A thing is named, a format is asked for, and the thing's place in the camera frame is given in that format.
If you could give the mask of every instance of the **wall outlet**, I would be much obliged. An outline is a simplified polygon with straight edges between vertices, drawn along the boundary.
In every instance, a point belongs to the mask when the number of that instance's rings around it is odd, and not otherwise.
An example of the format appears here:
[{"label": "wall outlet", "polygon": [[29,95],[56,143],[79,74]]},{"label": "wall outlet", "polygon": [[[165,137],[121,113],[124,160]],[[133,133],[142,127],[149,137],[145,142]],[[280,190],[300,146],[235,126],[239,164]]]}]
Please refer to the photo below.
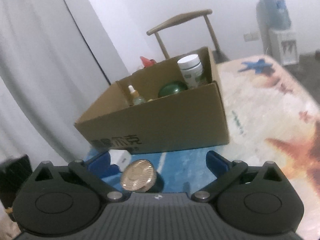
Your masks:
[{"label": "wall outlet", "polygon": [[259,32],[246,33],[243,35],[244,41],[257,41],[259,39]]}]

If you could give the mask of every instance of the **green round object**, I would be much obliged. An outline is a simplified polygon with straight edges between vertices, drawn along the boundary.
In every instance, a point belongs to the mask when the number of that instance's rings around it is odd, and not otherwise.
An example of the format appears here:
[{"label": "green round object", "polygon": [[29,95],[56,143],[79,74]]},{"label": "green round object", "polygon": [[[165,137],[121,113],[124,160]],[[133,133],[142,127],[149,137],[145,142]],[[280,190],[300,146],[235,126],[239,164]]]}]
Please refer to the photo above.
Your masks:
[{"label": "green round object", "polygon": [[165,84],[158,93],[158,97],[165,97],[168,95],[178,94],[181,91],[187,90],[188,87],[185,83],[181,81],[173,81],[170,83]]}]

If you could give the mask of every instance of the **curtain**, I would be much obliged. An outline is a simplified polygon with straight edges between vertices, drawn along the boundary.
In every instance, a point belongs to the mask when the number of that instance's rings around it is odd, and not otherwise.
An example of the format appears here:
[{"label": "curtain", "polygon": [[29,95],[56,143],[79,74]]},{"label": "curtain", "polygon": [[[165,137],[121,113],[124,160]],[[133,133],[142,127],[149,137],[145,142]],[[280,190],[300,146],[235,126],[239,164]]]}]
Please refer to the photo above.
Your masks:
[{"label": "curtain", "polygon": [[63,0],[0,0],[0,161],[84,157],[73,124],[107,87]]}]

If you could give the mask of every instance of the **open cardboard box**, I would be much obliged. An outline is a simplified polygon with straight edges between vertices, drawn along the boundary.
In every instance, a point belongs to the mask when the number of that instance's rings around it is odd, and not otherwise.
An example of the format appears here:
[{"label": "open cardboard box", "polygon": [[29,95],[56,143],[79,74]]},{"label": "open cardboard box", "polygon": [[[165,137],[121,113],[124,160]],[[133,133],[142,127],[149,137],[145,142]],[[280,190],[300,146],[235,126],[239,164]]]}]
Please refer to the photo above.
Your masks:
[{"label": "open cardboard box", "polygon": [[[177,61],[197,53],[208,85],[158,98],[160,88],[184,81]],[[138,70],[112,84],[76,121],[78,131],[100,152],[127,149],[131,154],[167,152],[227,144],[229,133],[220,80],[208,47]],[[133,106],[128,86],[146,100]]]}]

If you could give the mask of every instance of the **metal screw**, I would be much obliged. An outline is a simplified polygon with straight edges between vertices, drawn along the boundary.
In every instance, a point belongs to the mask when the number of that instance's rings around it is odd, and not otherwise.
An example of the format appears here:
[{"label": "metal screw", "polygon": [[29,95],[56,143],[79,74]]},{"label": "metal screw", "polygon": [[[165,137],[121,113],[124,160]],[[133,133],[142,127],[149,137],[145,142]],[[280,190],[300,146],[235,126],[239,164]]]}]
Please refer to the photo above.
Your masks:
[{"label": "metal screw", "polygon": [[195,193],[195,197],[199,198],[199,199],[206,199],[206,198],[210,197],[210,193],[203,191],[203,190],[200,190]]},{"label": "metal screw", "polygon": [[107,194],[107,197],[111,200],[118,200],[122,198],[122,193],[119,191],[111,191]]}]

